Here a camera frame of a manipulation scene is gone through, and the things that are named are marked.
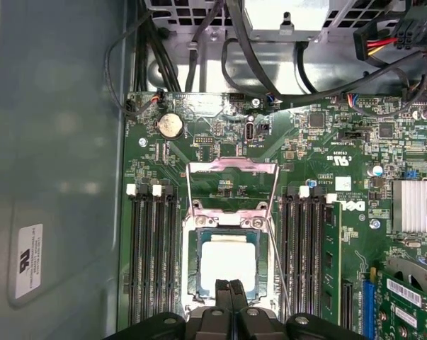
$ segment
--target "blue pcie slot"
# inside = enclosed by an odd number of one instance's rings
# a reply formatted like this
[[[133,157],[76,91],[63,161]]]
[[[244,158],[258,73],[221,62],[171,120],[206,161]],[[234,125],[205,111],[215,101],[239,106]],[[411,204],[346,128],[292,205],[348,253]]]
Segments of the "blue pcie slot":
[[[374,339],[375,335],[375,285],[366,280],[363,282],[363,335]]]

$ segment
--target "red wire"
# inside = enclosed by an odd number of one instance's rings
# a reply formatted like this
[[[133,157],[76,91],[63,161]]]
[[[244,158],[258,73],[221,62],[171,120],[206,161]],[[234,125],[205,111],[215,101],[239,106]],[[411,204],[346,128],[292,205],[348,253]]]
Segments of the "red wire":
[[[396,41],[397,41],[397,38],[388,38],[388,39],[383,39],[378,41],[372,41],[372,42],[368,42],[368,47],[379,47],[383,45],[388,45],[393,42],[395,43]]]

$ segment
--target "motherboard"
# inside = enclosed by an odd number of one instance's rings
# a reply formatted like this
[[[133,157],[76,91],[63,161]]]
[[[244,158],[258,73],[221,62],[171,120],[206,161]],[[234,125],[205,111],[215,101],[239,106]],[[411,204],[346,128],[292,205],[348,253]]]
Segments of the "motherboard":
[[[400,102],[358,99],[375,113]],[[118,329],[214,305],[215,281],[239,279],[281,320],[427,339],[426,111],[167,93],[127,119]]]

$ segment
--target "white label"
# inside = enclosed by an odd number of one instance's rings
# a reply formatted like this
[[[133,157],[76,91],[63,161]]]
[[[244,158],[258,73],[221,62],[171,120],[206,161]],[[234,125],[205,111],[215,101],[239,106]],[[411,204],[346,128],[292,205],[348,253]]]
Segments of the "white label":
[[[412,317],[409,313],[405,312],[404,310],[401,310],[400,308],[396,307],[396,315],[400,317],[402,320],[404,320],[407,324],[412,326],[413,328],[418,328],[418,320],[416,320],[416,318]]]
[[[351,191],[352,190],[352,178],[347,177],[336,177],[334,179],[334,188],[336,191]]]
[[[15,299],[40,286],[43,225],[31,225],[18,232]]]
[[[402,296],[405,300],[413,303],[414,305],[421,307],[421,296],[412,292],[410,289],[405,288],[403,285],[400,285],[393,280],[387,279],[386,286],[389,290],[396,293],[399,296]]]

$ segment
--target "heatsink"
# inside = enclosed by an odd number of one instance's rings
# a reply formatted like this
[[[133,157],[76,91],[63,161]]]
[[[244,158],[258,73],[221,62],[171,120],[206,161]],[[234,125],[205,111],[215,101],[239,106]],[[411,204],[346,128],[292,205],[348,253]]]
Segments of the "heatsink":
[[[427,181],[393,181],[393,228],[427,233]]]

